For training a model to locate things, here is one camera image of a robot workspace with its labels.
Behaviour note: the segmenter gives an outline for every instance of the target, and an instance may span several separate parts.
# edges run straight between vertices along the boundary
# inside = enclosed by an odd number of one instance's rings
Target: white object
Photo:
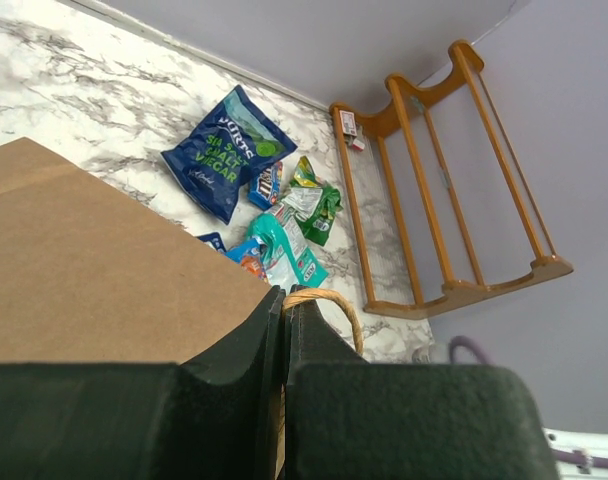
[[[359,138],[353,138],[350,142],[348,142],[348,146],[353,150],[357,150],[358,152],[363,152],[366,148],[366,144]]]
[[[357,137],[357,124],[355,123],[355,114],[340,110],[340,118],[342,119],[342,131],[345,135]]]
[[[293,207],[297,211],[297,218],[305,221],[315,213],[322,193],[321,188],[292,188],[281,202]]]
[[[448,345],[445,343],[422,345],[411,355],[411,363],[450,363]]]
[[[581,450],[590,458],[608,458],[608,435],[597,433],[575,433],[563,430],[544,429],[544,435],[551,448],[564,452]],[[608,480],[608,470],[583,465],[557,462],[557,471],[563,480]]]

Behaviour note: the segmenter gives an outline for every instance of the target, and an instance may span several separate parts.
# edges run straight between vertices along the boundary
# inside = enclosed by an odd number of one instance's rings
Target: small label
[[[342,131],[346,135],[357,137],[357,125],[355,124],[355,114],[340,110],[340,118],[342,119]]]
[[[267,168],[260,173],[259,181],[257,182],[257,193],[262,195],[266,200],[271,199],[273,192],[273,175],[270,168]]]
[[[451,188],[451,180],[448,178],[446,171],[440,168],[440,177],[442,178],[442,185],[445,189]]]
[[[315,273],[315,262],[311,262],[311,264],[306,268],[306,271],[304,272],[304,281],[308,282],[314,273]]]
[[[257,144],[257,154],[260,157],[271,157],[275,155],[277,149],[271,142],[260,142]]]
[[[318,218],[313,222],[313,228],[317,228],[320,232],[328,232],[331,229],[331,225],[327,219]]]
[[[321,188],[294,188],[282,200],[297,211],[300,220],[308,220],[315,213],[317,204],[322,198]]]
[[[293,256],[299,260],[308,248],[306,240],[304,240],[304,235],[302,235],[302,230],[300,230],[299,225],[293,217],[289,218],[283,227],[288,238],[288,243],[291,245]]]
[[[424,113],[424,105],[422,105],[422,102],[420,102],[419,98],[417,98],[416,96],[412,96],[411,103],[417,109],[418,112]]]

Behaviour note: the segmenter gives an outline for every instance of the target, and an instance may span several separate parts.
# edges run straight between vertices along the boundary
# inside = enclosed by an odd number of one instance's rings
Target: wooden dish rack
[[[360,254],[360,264],[364,277],[366,290],[366,305],[364,311],[380,315],[388,315],[407,319],[424,319],[439,315],[457,308],[471,305],[483,300],[493,298],[505,293],[535,285],[547,280],[552,280],[573,271],[570,263],[558,256],[551,237],[544,225],[539,209],[535,204],[526,179],[517,161],[515,151],[511,146],[506,131],[499,119],[497,110],[490,98],[488,89],[481,77],[484,62],[473,50],[473,47],[464,40],[459,40],[449,48],[449,57],[453,69],[448,77],[441,83],[422,88],[411,84],[403,75],[394,73],[386,78],[386,87],[390,92],[392,101],[381,112],[374,115],[366,115],[357,112],[348,105],[334,103],[330,107],[330,113],[335,126],[344,178],[346,180],[348,201],[355,229],[357,246]],[[460,207],[455,191],[453,179],[450,177],[442,147],[437,137],[430,109],[438,102],[444,100],[451,93],[461,87],[468,87],[473,101],[483,123],[493,152],[497,157],[499,166],[512,200],[517,208],[522,226],[530,243],[535,259],[530,263],[530,272],[510,281],[486,284],[482,269],[475,254],[471,235],[464,220],[464,214]],[[390,194],[391,206],[395,223],[399,231],[405,269],[408,272],[410,286],[413,294],[413,304],[399,304],[391,301],[378,300],[375,294],[373,277],[369,264],[369,255],[366,248],[363,223],[358,209],[355,195],[353,176],[349,164],[349,152],[342,131],[340,111],[353,112],[358,126],[363,130],[372,145],[376,145],[381,158],[381,168],[386,180],[386,186]],[[431,190],[425,178],[424,169],[420,162],[418,147],[414,138],[411,122],[409,119],[415,116],[423,116],[435,156],[441,168],[445,181],[448,185],[448,196],[457,220],[462,241],[468,256],[468,261],[475,281],[456,278],[449,252],[447,251],[440,222],[431,197]],[[435,247],[435,253],[439,261],[443,283],[441,286],[442,296],[439,298],[425,300],[419,281],[418,270],[414,258],[413,248],[407,232],[405,218],[398,197],[399,187],[394,181],[393,171],[386,149],[385,139],[395,132],[402,131],[410,163],[415,174],[417,187],[421,195],[426,219],[430,228],[431,238]]]

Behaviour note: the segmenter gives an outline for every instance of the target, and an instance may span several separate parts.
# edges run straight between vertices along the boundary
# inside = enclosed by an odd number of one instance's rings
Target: teal snack bag
[[[295,220],[295,210],[277,203],[251,222],[247,238],[258,238],[262,248],[262,265],[271,285],[287,292],[299,284],[319,287],[328,273],[306,244]]]
[[[188,196],[228,225],[240,187],[296,148],[238,85],[162,157]]]
[[[256,238],[250,238],[241,245],[229,250],[226,256],[235,263],[240,264],[247,272],[268,283],[266,271],[260,259],[260,245],[260,242]]]

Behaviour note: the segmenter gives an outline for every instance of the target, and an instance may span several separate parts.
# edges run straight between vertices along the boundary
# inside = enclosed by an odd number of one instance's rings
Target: chip bag
[[[257,238],[262,247],[262,264],[268,282],[290,291],[293,285],[319,287],[328,273],[306,244],[295,221],[295,210],[278,202],[260,214],[246,232]]]
[[[188,196],[228,225],[240,187],[296,148],[238,85],[162,156]]]
[[[237,247],[231,248],[226,256],[240,264],[247,272],[268,283],[266,271],[260,260],[260,242],[256,238],[249,238]]]
[[[262,210],[268,210],[277,203],[282,181],[282,162],[277,162],[251,180],[248,199]]]
[[[218,251],[220,253],[226,253],[226,247],[224,246],[224,242],[222,241],[222,236],[217,232],[207,233],[206,235],[200,235],[197,237],[199,240],[202,240],[208,246],[210,246],[213,250]]]
[[[305,238],[326,245],[335,214],[342,210],[340,191],[317,177],[306,157],[297,163],[290,186],[280,202],[295,209]]]

